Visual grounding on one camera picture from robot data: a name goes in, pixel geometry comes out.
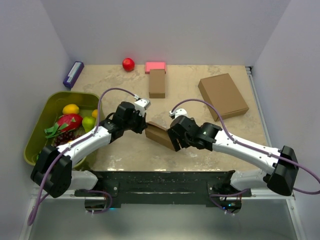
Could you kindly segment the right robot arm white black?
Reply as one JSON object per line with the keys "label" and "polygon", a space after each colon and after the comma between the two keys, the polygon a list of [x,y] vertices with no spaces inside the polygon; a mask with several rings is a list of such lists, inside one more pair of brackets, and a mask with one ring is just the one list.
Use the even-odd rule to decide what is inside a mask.
{"label": "right robot arm white black", "polygon": [[234,172],[222,185],[227,196],[233,197],[245,189],[264,187],[282,196],[290,196],[293,192],[299,168],[296,154],[289,146],[277,149],[228,136],[218,125],[205,122],[198,126],[193,118],[184,115],[173,120],[167,133],[176,152],[195,147],[227,154],[259,168]]}

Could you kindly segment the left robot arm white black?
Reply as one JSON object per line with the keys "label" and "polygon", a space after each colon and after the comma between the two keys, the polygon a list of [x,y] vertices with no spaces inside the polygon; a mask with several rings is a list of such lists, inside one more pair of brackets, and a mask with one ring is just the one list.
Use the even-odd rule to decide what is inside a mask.
{"label": "left robot arm white black", "polygon": [[92,196],[99,196],[104,184],[98,177],[88,170],[73,168],[95,150],[122,137],[125,131],[142,134],[147,128],[146,110],[150,104],[144,98],[134,103],[123,101],[111,119],[101,121],[98,127],[83,136],[57,147],[44,147],[31,172],[31,180],[53,198],[71,190],[86,190]]}

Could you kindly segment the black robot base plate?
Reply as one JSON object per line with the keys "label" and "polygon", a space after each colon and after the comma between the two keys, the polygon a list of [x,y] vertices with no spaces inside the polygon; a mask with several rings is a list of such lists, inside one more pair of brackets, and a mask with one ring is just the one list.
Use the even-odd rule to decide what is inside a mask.
{"label": "black robot base plate", "polygon": [[87,209],[102,209],[104,204],[121,208],[124,204],[204,205],[237,213],[242,197],[251,197],[231,186],[234,171],[94,171],[97,184],[93,193],[76,190],[85,197]]}

